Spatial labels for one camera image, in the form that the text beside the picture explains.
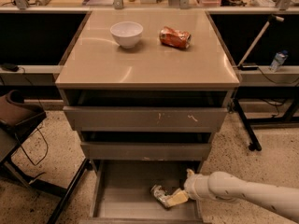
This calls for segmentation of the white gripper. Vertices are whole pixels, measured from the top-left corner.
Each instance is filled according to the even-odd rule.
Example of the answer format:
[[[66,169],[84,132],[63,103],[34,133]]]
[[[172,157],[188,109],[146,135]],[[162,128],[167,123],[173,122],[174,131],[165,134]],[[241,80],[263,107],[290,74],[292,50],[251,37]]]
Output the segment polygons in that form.
[[[208,175],[196,174],[194,170],[186,170],[187,179],[184,183],[184,190],[177,189],[173,194],[168,195],[165,201],[167,208],[186,203],[189,197],[193,200],[209,199],[211,192],[208,187]]]

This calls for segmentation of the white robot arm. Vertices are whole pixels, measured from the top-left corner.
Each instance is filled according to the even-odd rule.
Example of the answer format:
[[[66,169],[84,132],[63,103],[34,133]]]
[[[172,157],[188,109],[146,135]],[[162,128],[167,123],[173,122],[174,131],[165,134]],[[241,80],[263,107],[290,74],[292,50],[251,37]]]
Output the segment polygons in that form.
[[[225,172],[200,175],[188,169],[187,173],[184,189],[168,195],[164,201],[166,207],[186,203],[189,199],[223,202],[242,199],[299,222],[299,189],[249,182]]]

